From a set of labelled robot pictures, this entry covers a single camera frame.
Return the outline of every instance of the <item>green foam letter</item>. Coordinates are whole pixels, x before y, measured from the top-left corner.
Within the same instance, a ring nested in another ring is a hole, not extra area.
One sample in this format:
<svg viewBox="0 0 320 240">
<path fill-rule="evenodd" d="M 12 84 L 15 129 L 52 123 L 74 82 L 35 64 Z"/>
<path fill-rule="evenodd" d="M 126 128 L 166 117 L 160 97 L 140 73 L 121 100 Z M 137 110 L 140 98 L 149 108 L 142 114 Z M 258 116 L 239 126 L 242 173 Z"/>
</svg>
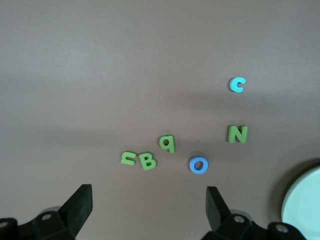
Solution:
<svg viewBox="0 0 320 240">
<path fill-rule="evenodd" d="M 166 135 L 162 136 L 159 141 L 159 145 L 164 150 L 169 150 L 171 154 L 175 152 L 175 141 L 174 136 Z"/>
<path fill-rule="evenodd" d="M 144 152 L 139 155 L 143 170 L 153 169 L 157 165 L 157 162 L 153 157 L 151 152 Z"/>
<path fill-rule="evenodd" d="M 121 163 L 134 165 L 136 163 L 136 161 L 134 160 L 136 156 L 137 154 L 133 151 L 125 151 L 124 153 L 122 153 Z"/>
<path fill-rule="evenodd" d="M 239 130 L 237 126 L 231 125 L 229 127 L 228 142 L 233 144 L 237 138 L 237 140 L 240 143 L 245 144 L 247 141 L 247 134 L 248 134 L 247 126 L 241 126 Z"/>
</svg>

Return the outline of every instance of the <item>table surface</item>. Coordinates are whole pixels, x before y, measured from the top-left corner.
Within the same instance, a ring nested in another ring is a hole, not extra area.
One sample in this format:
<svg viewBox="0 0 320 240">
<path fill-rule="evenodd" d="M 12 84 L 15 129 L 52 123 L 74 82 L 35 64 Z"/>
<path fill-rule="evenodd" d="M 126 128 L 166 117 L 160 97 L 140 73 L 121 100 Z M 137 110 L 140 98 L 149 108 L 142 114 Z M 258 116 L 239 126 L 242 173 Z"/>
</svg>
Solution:
<svg viewBox="0 0 320 240">
<path fill-rule="evenodd" d="M 201 239 L 207 186 L 264 228 L 279 221 L 288 185 L 320 162 L 319 12 L 318 0 L 0 0 L 0 217 L 23 224 L 92 184 L 78 240 Z M 245 144 L 227 142 L 230 125 L 248 127 Z M 124 151 L 157 165 L 122 164 Z M 189 169 L 198 155 L 204 174 Z"/>
</svg>

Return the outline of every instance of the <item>blue foam letter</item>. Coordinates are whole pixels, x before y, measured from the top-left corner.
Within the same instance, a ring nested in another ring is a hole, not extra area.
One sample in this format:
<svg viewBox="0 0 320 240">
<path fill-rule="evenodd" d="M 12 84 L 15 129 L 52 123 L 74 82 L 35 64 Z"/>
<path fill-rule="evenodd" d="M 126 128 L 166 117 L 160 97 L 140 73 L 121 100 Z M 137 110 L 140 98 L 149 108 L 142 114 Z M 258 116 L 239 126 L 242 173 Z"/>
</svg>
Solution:
<svg viewBox="0 0 320 240">
<path fill-rule="evenodd" d="M 195 167 L 197 162 L 202 163 L 202 166 L 200 168 Z M 194 156 L 191 158 L 191 160 L 189 162 L 190 170 L 195 174 L 205 173 L 208 169 L 208 166 L 209 166 L 208 161 L 203 156 Z"/>
<path fill-rule="evenodd" d="M 238 87 L 238 84 L 245 84 L 246 80 L 243 77 L 235 77 L 230 82 L 230 89 L 236 93 L 242 93 L 243 87 Z"/>
</svg>

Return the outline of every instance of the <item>foam letter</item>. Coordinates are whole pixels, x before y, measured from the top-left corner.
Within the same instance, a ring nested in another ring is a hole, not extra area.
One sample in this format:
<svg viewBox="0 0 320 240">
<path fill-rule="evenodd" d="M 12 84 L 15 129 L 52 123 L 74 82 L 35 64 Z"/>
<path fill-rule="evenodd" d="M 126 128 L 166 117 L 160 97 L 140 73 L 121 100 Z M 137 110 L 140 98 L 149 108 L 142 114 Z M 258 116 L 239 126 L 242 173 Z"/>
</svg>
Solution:
<svg viewBox="0 0 320 240">
<path fill-rule="evenodd" d="M 200 168 L 196 168 L 196 163 L 201 162 L 202 166 Z M 194 156 L 191 158 L 189 162 L 190 170 L 195 174 L 203 174 L 207 171 L 209 164 L 207 159 L 205 159 L 203 156 Z"/>
<path fill-rule="evenodd" d="M 238 84 L 245 84 L 246 80 L 243 77 L 235 77 L 230 82 L 230 89 L 236 93 L 242 93 L 243 87 L 238 87 Z"/>
<path fill-rule="evenodd" d="M 143 170 L 153 169 L 157 165 L 157 162 L 153 157 L 151 152 L 140 153 L 139 158 Z"/>
<path fill-rule="evenodd" d="M 134 165 L 136 163 L 135 160 L 133 160 L 137 154 L 133 151 L 125 151 L 122 153 L 121 156 L 121 163 L 128 164 L 128 165 Z"/>
<path fill-rule="evenodd" d="M 231 125 L 229 127 L 228 142 L 233 144 L 237 138 L 237 140 L 240 143 L 245 144 L 247 141 L 247 134 L 248 134 L 247 126 L 241 126 L 239 130 L 237 126 Z"/>
<path fill-rule="evenodd" d="M 169 152 L 173 154 L 175 152 L 174 136 L 172 135 L 162 136 L 160 138 L 159 145 L 162 149 L 169 150 Z"/>
</svg>

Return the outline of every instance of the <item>white circular object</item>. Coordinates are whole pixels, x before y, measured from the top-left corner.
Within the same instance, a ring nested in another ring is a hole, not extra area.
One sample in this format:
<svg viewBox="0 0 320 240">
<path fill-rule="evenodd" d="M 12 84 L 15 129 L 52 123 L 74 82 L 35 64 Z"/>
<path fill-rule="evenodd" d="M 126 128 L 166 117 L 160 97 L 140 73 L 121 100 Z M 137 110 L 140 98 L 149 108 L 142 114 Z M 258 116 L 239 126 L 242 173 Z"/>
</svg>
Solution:
<svg viewBox="0 0 320 240">
<path fill-rule="evenodd" d="M 286 193 L 282 221 L 296 227 L 306 239 L 320 239 L 320 167 L 299 177 Z"/>
</svg>

